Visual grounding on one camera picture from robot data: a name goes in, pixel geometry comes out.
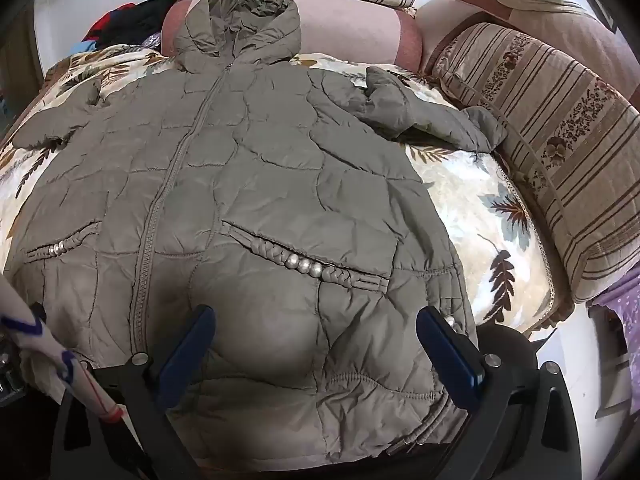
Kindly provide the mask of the purple patterned cloth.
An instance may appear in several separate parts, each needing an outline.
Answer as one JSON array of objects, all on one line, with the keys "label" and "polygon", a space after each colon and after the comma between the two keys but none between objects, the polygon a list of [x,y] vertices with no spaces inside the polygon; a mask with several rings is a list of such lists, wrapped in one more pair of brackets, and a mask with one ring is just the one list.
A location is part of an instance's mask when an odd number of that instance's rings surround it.
[{"label": "purple patterned cloth", "polygon": [[631,379],[631,414],[639,411],[639,265],[633,266],[620,280],[592,300],[596,306],[613,311],[623,326]]}]

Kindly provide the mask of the striped floral cushion at right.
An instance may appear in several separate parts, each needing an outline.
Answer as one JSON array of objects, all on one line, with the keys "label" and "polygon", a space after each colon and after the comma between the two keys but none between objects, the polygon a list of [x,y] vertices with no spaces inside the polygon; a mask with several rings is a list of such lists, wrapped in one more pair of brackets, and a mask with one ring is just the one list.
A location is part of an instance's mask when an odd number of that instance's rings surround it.
[{"label": "striped floral cushion at right", "polygon": [[502,154],[544,215],[577,302],[639,261],[639,112],[592,70],[542,41],[475,24],[431,70],[461,106],[508,130]]}]

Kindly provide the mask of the pile of dark clothes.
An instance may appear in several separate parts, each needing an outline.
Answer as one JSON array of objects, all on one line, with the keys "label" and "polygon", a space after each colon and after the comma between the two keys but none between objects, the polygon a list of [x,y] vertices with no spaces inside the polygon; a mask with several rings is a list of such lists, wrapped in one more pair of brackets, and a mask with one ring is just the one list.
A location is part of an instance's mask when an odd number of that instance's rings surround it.
[{"label": "pile of dark clothes", "polygon": [[88,30],[70,54],[91,52],[118,44],[151,49],[160,47],[160,32],[167,13],[178,0],[145,0],[125,3],[108,11]]}]

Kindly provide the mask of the pink quilted pillow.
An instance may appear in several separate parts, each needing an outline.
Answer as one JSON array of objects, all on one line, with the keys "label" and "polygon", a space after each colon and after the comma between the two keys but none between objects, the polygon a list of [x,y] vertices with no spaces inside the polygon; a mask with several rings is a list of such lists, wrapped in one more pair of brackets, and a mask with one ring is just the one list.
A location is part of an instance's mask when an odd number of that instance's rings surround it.
[{"label": "pink quilted pillow", "polygon": [[292,1],[299,14],[300,54],[420,70],[422,36],[407,12],[362,0]]}]

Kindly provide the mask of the olive green puffer jacket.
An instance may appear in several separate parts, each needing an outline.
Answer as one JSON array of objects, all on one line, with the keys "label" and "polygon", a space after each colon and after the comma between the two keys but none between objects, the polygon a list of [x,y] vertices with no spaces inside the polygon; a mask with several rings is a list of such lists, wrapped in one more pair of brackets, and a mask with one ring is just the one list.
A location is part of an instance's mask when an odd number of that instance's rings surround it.
[{"label": "olive green puffer jacket", "polygon": [[416,336],[467,335],[462,264],[406,144],[489,153],[487,110],[293,63],[291,0],[202,0],[177,64],[107,96],[86,82],[15,133],[57,148],[6,270],[99,365],[200,304],[216,334],[171,421],[206,474],[350,463],[452,440],[464,422]]}]

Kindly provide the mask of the pink brown pillow at corner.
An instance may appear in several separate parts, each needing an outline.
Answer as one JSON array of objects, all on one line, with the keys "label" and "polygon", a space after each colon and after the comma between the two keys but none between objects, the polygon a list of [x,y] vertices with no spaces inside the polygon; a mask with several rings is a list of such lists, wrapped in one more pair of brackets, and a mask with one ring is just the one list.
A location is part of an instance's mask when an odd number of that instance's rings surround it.
[{"label": "pink brown pillow at corner", "polygon": [[494,23],[554,47],[582,63],[639,105],[639,61],[631,47],[589,14],[520,10],[499,0],[431,0],[416,12],[422,35],[419,72],[428,74],[457,34],[478,23]]}]

